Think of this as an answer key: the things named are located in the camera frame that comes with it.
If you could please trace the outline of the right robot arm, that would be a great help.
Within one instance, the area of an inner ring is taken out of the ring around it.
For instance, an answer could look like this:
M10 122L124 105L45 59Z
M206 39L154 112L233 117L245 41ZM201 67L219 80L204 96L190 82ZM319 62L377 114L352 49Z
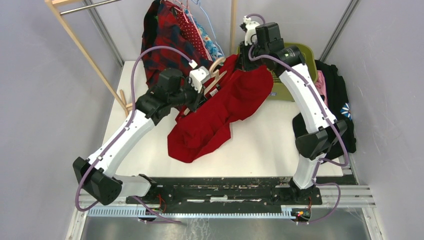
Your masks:
M318 93L301 50L286 46L277 23L259 24L245 19L240 25L244 41L239 44L238 67L252 71L267 66L286 86L297 104L307 133L295 139L299 153L296 172L289 182L289 199L302 204L313 192L318 165L347 130L345 120L338 120Z

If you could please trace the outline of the green plastic basket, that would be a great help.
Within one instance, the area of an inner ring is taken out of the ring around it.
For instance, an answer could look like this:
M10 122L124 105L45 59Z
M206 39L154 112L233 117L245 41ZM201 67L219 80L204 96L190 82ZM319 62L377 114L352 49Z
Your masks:
M305 63L308 67L309 75L312 81L315 83L317 81L318 74L317 74L317 67L315 63L315 57L314 57L314 53L312 49L305 44L297 43L297 42L285 42L284 46L285 47L297 46L299 48L300 52L302 53L305 59ZM237 58L235 68L238 70L238 58ZM275 75L274 72L271 71L270 73L273 77L273 87L267 99L294 102L295 100L293 99L287 87L279 80L279 78Z

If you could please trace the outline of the red pleated skirt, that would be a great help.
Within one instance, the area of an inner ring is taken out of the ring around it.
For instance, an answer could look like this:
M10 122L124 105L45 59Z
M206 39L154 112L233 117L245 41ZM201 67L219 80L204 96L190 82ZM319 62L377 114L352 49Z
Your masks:
M195 112L181 109L167 136L168 155L183 163L212 153L231 139L230 124L253 115L271 93L274 82L265 65L251 71L236 68L238 57L229 56L220 67L219 89Z

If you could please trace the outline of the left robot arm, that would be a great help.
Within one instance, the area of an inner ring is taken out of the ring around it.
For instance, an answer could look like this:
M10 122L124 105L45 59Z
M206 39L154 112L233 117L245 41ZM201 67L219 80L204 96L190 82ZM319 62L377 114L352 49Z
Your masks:
M139 140L169 115L172 108L185 106L194 111L210 78L205 67L190 71L187 77L175 68L163 70L157 83L137 99L135 110L110 139L87 158L78 157L73 162L79 187L104 206L119 197L130 196L139 197L147 204L154 202L158 191L148 177L117 175L117 169Z

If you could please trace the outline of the black garment with flower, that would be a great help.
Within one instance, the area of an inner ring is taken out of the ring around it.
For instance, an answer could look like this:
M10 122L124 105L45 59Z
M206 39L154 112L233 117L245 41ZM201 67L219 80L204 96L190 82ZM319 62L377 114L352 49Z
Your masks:
M348 153L354 153L356 148L356 138L354 136L354 123L350 109L350 101L347 94L347 88L344 78L339 75L336 65L328 65L322 61L315 60L317 71L321 70L325 77L326 91L328 98L328 109L337 120L345 120L347 129L341 135L342 141ZM292 120L292 127L295 138L307 134L305 121L302 114L299 113ZM334 160L344 155L340 142L331 147L325 158Z

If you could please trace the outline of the red plaid shirt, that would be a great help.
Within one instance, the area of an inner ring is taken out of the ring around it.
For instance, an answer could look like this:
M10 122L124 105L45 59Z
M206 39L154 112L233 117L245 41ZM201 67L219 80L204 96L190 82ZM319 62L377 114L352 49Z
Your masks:
M159 28L155 31L154 15L158 15ZM181 30L175 15L168 9L164 0L154 0L143 21L144 31L142 34L141 51L156 47L166 46L179 50L187 55L190 60L194 60L200 66L209 68L211 60L202 57L181 35ZM167 68L180 70L183 75L188 76L192 68L189 61L179 53L169 49L155 49L142 57L148 87L156 84L161 71Z

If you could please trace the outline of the red polka dot garment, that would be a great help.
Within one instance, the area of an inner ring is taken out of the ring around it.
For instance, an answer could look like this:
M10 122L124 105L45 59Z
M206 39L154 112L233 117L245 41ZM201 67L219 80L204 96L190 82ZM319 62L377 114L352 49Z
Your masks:
M184 39L191 43L194 49L205 59L211 60L208 51L203 43L202 37L195 24L183 12L182 9L175 7L176 20L179 24L181 35Z

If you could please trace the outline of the wooden clothes rack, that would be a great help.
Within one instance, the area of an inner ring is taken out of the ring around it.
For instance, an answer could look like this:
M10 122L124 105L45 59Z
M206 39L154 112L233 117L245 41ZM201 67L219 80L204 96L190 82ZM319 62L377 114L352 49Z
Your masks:
M121 71L125 64L138 58L142 48L142 35L144 32L144 18L154 0L101 0L94 2L92 0L47 0L47 7L52 11L58 22L63 26L66 33L70 36L77 48L88 61L106 88L113 95L112 112L122 117L129 114L131 103L130 91L123 91L122 88L112 86L111 77L107 77L101 70L93 56L78 38L70 24L65 19L66 15L75 15L79 17L88 17L94 23L97 33L100 35L101 42L105 43L111 50L112 59L117 62L118 69ZM200 18L195 16L195 8L198 8L192 2L190 3L191 14L201 23Z

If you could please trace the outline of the pink hanger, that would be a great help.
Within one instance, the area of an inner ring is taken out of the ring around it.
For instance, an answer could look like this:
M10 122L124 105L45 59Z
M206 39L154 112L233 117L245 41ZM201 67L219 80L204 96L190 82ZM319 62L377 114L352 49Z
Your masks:
M166 0L165 5L174 14L182 37L187 40L200 55L207 60L217 59L216 46L206 30L197 22L187 6L177 0Z

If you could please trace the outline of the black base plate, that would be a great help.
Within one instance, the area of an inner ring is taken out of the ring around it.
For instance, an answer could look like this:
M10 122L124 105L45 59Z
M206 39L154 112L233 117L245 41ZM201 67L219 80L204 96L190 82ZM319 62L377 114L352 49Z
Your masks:
M153 177L146 205L158 204L166 214L278 213L282 206L322 205L321 192L312 187L297 193L291 178L280 177Z

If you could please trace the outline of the pink cloth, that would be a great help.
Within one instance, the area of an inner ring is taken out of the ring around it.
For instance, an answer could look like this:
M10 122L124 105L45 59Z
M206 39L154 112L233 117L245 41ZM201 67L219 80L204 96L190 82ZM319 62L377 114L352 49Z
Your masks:
M328 107L328 96L327 96L327 87L326 87L326 79L321 70L317 71L317 80L315 82L315 87L321 96L324 104Z

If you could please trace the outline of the wooden hanger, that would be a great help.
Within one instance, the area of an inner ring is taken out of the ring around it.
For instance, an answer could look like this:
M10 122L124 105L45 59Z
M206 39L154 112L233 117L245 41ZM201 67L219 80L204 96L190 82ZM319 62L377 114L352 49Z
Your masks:
M221 78L227 73L227 71L223 71L222 73L220 73L220 70L218 69L218 66L223 64L226 61L225 57L220 57L217 60L215 60L211 66L209 67L209 72L210 72L210 79L205 82L203 85L205 87L204 90L204 98L202 99L201 105L203 103L206 102L207 100L207 94L212 90L213 87L216 87L217 84L219 83L219 81L221 80ZM188 115L190 112L196 112L196 111L190 111L187 107L183 112L183 115L186 116Z

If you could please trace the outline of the blue floral garment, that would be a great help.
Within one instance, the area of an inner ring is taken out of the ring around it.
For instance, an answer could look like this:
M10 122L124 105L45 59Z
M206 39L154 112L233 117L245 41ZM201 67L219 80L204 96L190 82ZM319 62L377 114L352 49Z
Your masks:
M215 61L218 58L224 57L224 54L222 53L221 49L212 41L212 39L207 34L206 30L197 22L194 16L192 17L192 20L194 21L194 24L200 32L203 44L211 59Z

